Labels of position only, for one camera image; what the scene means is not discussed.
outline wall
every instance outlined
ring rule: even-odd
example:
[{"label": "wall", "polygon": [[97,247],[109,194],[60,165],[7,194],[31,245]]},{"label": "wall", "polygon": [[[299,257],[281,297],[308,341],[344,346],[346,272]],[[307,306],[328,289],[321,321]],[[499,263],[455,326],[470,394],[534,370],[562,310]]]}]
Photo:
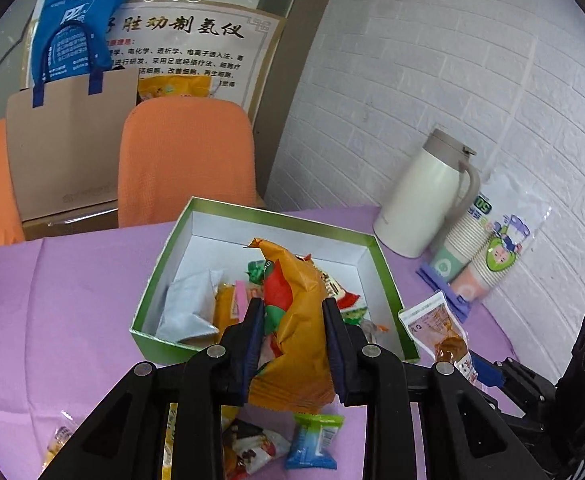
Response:
[{"label": "wall", "polygon": [[559,377],[585,313],[585,15],[573,0],[330,0],[266,202],[378,204],[439,126],[553,200],[486,305]]}]

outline thermos lid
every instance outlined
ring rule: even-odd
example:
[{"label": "thermos lid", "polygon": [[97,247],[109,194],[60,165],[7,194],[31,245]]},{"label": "thermos lid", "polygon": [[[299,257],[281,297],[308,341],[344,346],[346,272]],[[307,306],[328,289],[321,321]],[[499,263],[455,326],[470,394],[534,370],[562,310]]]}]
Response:
[{"label": "thermos lid", "polygon": [[426,140],[424,149],[447,166],[455,168],[455,170],[460,169],[460,158],[466,158],[467,160],[470,155],[477,155],[475,150],[437,128],[433,130],[428,140]]}]

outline paper cup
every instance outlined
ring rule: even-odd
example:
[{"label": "paper cup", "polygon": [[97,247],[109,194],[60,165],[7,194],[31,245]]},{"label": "paper cup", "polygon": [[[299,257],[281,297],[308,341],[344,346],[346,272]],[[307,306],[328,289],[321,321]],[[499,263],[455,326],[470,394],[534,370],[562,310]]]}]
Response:
[{"label": "paper cup", "polygon": [[451,283],[451,289],[457,296],[461,296],[464,300],[471,301],[477,300],[486,295],[490,287],[486,283],[476,267],[471,264],[466,267],[463,272],[457,277],[454,282]]},{"label": "paper cup", "polygon": [[450,230],[446,240],[453,243],[458,250],[474,256],[489,240],[490,236],[491,233],[484,229],[479,220],[470,213],[465,213]]},{"label": "paper cup", "polygon": [[489,244],[484,244],[477,251],[477,254],[473,256],[470,264],[451,284],[453,292],[468,302],[488,294],[490,289],[499,283],[513,268],[513,266],[510,266],[508,269],[497,272],[490,270],[486,263],[486,251],[488,248]]},{"label": "paper cup", "polygon": [[446,280],[446,283],[450,283],[472,257],[471,254],[458,250],[450,241],[444,240],[443,247],[437,251],[430,266]]}]

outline white packet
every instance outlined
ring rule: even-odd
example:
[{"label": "white packet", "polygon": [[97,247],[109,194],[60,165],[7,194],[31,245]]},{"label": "white packet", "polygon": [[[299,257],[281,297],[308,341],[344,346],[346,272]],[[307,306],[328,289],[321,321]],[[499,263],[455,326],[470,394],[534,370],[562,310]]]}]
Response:
[{"label": "white packet", "polygon": [[400,312],[398,317],[417,346],[433,361],[453,364],[470,384],[475,384],[477,371],[466,332],[451,313],[441,290],[413,308]]},{"label": "white packet", "polygon": [[166,294],[156,337],[178,342],[219,333],[212,318],[222,277],[223,270],[204,270],[173,282]]}]

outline table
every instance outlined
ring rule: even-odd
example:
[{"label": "table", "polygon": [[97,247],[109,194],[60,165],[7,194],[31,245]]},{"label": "table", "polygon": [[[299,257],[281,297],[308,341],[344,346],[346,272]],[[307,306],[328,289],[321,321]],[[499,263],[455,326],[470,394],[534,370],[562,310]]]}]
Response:
[{"label": "table", "polygon": [[[366,206],[294,214],[371,233],[377,211]],[[0,247],[0,469],[8,480],[37,478],[61,410],[88,415],[143,360],[128,327],[171,228],[158,224]],[[406,306],[432,294],[415,273],[420,260],[384,252]],[[464,328],[471,348],[487,359],[515,356],[482,305],[473,307]],[[512,411],[500,392],[490,394]],[[365,408],[333,404],[330,410],[346,414],[334,444],[337,472],[286,473],[273,463],[253,478],[361,478]],[[272,420],[254,407],[246,415],[288,437],[293,430],[290,415]],[[422,465],[420,476],[425,478]]]}]

